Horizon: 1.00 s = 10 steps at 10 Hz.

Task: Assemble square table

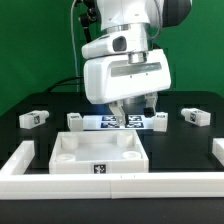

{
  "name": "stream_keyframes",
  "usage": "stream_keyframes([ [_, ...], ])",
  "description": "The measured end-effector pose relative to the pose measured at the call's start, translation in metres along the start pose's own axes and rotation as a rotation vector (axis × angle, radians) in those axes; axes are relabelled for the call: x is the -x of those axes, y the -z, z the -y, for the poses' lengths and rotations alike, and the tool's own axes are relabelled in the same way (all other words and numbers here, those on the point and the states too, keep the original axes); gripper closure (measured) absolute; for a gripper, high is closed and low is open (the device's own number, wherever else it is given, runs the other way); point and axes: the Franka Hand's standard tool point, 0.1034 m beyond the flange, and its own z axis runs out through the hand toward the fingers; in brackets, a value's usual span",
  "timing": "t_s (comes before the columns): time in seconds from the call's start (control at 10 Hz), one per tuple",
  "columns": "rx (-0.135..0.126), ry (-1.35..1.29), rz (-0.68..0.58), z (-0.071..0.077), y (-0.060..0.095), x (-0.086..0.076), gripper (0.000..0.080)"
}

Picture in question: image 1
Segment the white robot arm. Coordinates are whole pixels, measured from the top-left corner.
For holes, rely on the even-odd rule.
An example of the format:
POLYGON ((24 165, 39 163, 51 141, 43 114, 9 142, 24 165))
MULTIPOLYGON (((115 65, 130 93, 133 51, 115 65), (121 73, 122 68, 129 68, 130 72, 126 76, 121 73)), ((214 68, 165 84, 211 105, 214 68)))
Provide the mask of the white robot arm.
POLYGON ((144 114, 156 114, 157 93, 170 87, 171 77, 164 52, 150 48, 155 37, 149 31, 179 25, 192 1, 94 1, 105 34, 82 47, 86 96, 93 104, 107 104, 120 126, 128 124, 122 109, 127 98, 144 96, 144 114))

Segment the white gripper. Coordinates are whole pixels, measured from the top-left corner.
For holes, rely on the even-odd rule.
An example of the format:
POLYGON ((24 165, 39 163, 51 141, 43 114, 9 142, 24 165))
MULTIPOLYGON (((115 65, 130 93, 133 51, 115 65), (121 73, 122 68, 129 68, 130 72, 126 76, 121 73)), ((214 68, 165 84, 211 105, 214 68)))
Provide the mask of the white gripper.
POLYGON ((156 49, 149 52, 145 63, 139 64, 129 64, 127 55, 89 60, 84 65, 84 84, 87 99, 92 104, 112 102, 110 110, 117 124, 124 126, 126 120, 121 99, 146 94, 144 115, 153 117, 158 99, 153 92, 169 89, 171 77, 163 50, 156 49))

